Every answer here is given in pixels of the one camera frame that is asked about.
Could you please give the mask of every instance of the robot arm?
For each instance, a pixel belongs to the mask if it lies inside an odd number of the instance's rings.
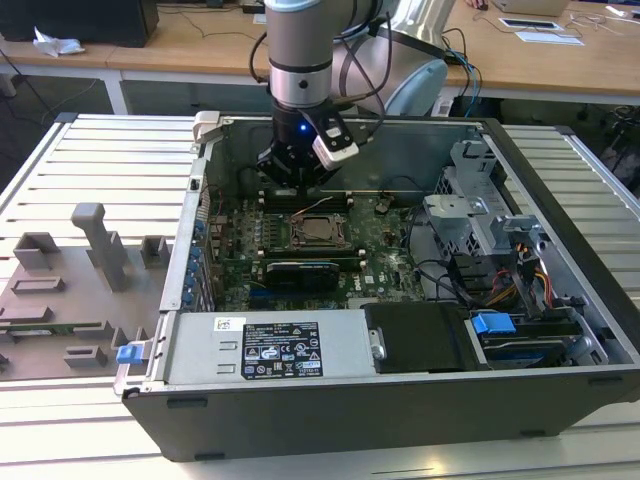
[[[345,102],[331,98],[332,94],[361,98],[359,104],[375,110],[375,98],[363,95],[371,88],[354,57],[374,85],[387,79],[379,94],[388,113],[414,114],[404,107],[416,99],[426,113],[444,84],[446,66],[438,60],[444,56],[441,33],[454,0],[266,0],[265,4],[274,139],[257,166],[280,185],[304,193],[326,182],[358,153],[359,144],[367,142],[367,138],[356,140],[342,120],[338,106]],[[379,18],[387,21],[377,22],[373,36],[367,30]],[[351,45],[350,52],[342,39]],[[420,98],[425,92],[433,97],[430,102]]]

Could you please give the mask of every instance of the computer case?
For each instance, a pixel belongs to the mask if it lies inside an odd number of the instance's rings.
[[[0,33],[9,41],[30,41],[33,28],[85,43],[144,47],[158,24],[154,0],[0,0]]]

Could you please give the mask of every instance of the power cable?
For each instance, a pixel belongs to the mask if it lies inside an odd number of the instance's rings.
[[[29,81],[29,79],[26,77],[26,75],[23,75],[22,72],[20,70],[18,70],[18,67],[16,67],[13,62],[11,61],[11,59],[7,56],[6,53],[4,53],[4,51],[0,48],[0,54],[4,57],[5,61],[11,66],[11,68],[13,68],[13,70],[18,74],[18,76],[20,76],[24,82],[27,84],[27,86],[31,89],[31,91],[33,92],[33,94],[36,96],[36,98],[38,99],[38,101],[42,104],[42,106],[45,108],[45,110],[53,117],[53,112],[51,111],[51,108],[49,107],[49,105],[47,104],[47,102],[45,102],[43,100],[43,98],[40,96],[40,94],[38,93],[38,91],[33,87],[33,85],[31,85],[31,82]]]

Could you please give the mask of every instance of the power supply label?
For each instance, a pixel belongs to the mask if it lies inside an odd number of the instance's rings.
[[[245,324],[242,376],[247,380],[321,377],[318,324]]]

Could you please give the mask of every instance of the wooden desk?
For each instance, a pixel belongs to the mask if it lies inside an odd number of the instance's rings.
[[[607,20],[605,29],[571,25],[559,35],[580,36],[584,46],[526,43],[499,18],[538,18],[567,25],[579,12],[612,16],[597,3],[572,2],[560,18],[505,14],[494,5],[484,13],[458,1],[447,28],[460,28],[467,40],[467,54],[484,77],[483,97],[523,98],[592,103],[640,103],[640,25]],[[623,10],[632,7],[616,6]],[[490,21],[497,28],[482,20]],[[447,34],[453,48],[462,51],[457,32]],[[449,71],[447,84],[466,82],[462,67]]]
[[[577,27],[583,35],[584,46],[525,43],[516,35],[500,33],[486,21],[477,19],[486,18],[508,31],[499,23],[499,17],[524,16],[503,14],[493,5],[488,12],[478,13],[463,0],[452,1],[456,1],[456,5],[447,28],[458,27],[464,31],[469,58],[484,77],[482,96],[640,104],[640,67],[637,65],[640,25],[607,21],[607,27],[625,36],[603,29]],[[84,54],[58,59],[38,53],[28,43],[7,42],[3,49],[25,74],[99,78],[105,82],[117,114],[129,111],[121,87],[123,80],[255,85],[249,76],[249,51],[265,26],[255,25],[252,15],[244,15],[240,10],[207,13],[183,10],[180,14],[178,8],[161,6],[159,9],[158,28],[145,48],[88,45]],[[569,9],[609,13],[602,4],[575,2]],[[551,20],[564,26],[571,13],[567,11],[560,19]],[[188,19],[205,35],[216,35],[202,38],[202,33]],[[565,33],[577,35],[574,30]],[[449,33],[448,38],[454,48],[462,49],[457,33]],[[261,73],[268,71],[266,50],[261,47],[256,56],[256,68]],[[0,73],[12,73],[1,60]],[[452,67],[440,100],[451,102],[465,81],[462,68]]]
[[[239,9],[221,13],[159,10],[158,28],[145,48],[116,48],[107,60],[109,68],[249,75],[249,52],[265,31],[265,25],[253,23],[253,15]],[[163,13],[170,10],[181,13]],[[205,38],[189,20],[200,27]],[[268,73],[266,45],[258,49],[255,66]]]

